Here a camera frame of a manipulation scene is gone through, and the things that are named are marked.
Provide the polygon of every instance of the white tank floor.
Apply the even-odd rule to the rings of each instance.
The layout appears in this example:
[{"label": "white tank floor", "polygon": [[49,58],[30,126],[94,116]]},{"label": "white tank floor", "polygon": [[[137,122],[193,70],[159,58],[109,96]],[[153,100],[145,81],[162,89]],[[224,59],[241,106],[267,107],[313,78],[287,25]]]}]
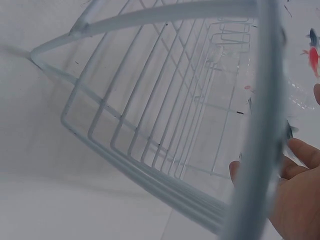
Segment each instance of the white tank floor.
[{"label": "white tank floor", "polygon": [[[89,2],[0,0],[1,239],[215,239],[175,212],[168,222],[168,206],[70,134],[60,123],[70,86],[44,75],[24,58],[27,51],[68,32]],[[320,33],[320,19],[311,26],[299,10],[302,3],[286,4],[292,5],[294,15],[284,20],[288,38],[293,39],[289,72],[299,77],[298,82],[311,79],[301,84],[312,94],[315,79],[299,54],[308,47],[305,35],[310,27]],[[312,12],[314,6],[306,8]],[[295,27],[301,21],[303,31],[298,34]],[[296,136],[316,147],[320,147],[319,109],[306,111],[295,121],[300,129]],[[280,239],[270,224],[264,239]]]}]

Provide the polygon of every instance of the small fish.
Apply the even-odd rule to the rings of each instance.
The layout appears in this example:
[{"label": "small fish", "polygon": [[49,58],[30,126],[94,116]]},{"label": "small fish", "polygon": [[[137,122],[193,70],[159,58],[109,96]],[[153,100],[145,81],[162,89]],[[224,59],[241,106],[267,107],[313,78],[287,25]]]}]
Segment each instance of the small fish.
[{"label": "small fish", "polygon": [[319,67],[320,56],[318,55],[317,49],[314,46],[312,46],[309,51],[303,50],[303,53],[301,54],[308,54],[309,65],[311,66],[315,77],[318,79],[319,78],[318,67]]},{"label": "small fish", "polygon": [[319,37],[316,34],[316,31],[311,28],[310,29],[310,33],[306,36],[307,38],[310,38],[310,47],[315,47],[318,48],[319,47]]},{"label": "small fish", "polygon": [[299,129],[297,127],[291,126],[289,121],[286,120],[286,138],[292,139],[294,137],[294,133],[298,132]]},{"label": "small fish", "polygon": [[252,114],[252,100],[251,97],[248,99],[250,113]]}]

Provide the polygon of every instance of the black fish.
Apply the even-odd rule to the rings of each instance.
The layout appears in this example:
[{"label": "black fish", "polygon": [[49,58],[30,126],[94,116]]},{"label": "black fish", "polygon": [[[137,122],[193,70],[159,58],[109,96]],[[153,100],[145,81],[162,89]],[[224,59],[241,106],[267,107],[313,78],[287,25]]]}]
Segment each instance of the black fish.
[{"label": "black fish", "polygon": [[310,29],[310,34],[308,34],[306,37],[310,38],[311,47],[317,48],[319,46],[319,37],[317,36],[316,31],[313,28]]}]

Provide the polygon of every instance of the orange fish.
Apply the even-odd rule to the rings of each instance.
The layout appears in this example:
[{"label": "orange fish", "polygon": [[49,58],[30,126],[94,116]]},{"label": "orange fish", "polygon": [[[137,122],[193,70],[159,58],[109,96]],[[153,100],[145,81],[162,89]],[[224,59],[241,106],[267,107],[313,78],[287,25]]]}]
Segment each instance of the orange fish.
[{"label": "orange fish", "polygon": [[311,68],[312,68],[312,70],[314,72],[314,75],[318,79],[320,77],[319,74],[318,74],[320,56],[318,55],[317,49],[314,46],[312,46],[310,48],[310,51],[303,50],[302,54],[308,54],[308,56],[309,56],[309,65],[311,66]]}]

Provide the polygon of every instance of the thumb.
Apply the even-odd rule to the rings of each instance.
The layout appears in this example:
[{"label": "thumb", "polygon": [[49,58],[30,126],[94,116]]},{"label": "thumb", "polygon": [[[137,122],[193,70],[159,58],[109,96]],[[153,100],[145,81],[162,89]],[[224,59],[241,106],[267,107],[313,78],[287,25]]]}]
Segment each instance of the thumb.
[{"label": "thumb", "polygon": [[229,164],[230,177],[231,177],[231,180],[232,180],[233,183],[235,183],[236,174],[237,174],[239,166],[240,166],[240,162],[239,161],[232,161]]},{"label": "thumb", "polygon": [[319,83],[314,85],[313,93],[314,93],[314,97],[315,97],[316,102],[320,105],[320,84]]}]

